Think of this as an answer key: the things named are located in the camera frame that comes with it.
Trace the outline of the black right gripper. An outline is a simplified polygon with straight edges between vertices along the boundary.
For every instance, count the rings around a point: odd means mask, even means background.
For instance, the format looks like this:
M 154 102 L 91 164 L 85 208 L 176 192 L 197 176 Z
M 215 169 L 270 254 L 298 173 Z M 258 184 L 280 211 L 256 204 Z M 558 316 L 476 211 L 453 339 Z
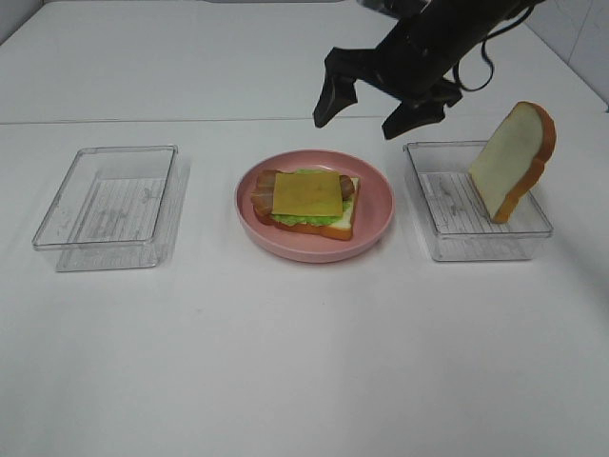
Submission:
M 418 18 L 401 19 L 373 49 L 334 48 L 324 59 L 324 83 L 313 110 L 316 128 L 358 102 L 358 80 L 396 98 L 400 104 L 384 120 L 386 140 L 429 124 L 440 123 L 444 105 L 462 98 L 459 86 L 444 77 L 453 64 L 444 50 L 432 50 L 411 35 Z

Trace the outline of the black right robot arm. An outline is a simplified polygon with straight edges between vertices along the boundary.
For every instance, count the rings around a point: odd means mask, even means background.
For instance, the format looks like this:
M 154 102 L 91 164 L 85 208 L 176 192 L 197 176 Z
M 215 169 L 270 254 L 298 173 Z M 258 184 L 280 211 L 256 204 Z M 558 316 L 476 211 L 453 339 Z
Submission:
M 512 27 L 536 6 L 533 1 L 388 1 L 398 15 L 394 28 L 373 49 L 334 48 L 324 59 L 324 85 L 313 110 L 314 124 L 324 127 L 357 101 L 358 80 L 394 97 L 399 105 L 383 122 L 393 139 L 412 129 L 439 123 L 445 108 L 462 99 L 458 79 L 448 80 L 461 59 L 479 43 Z

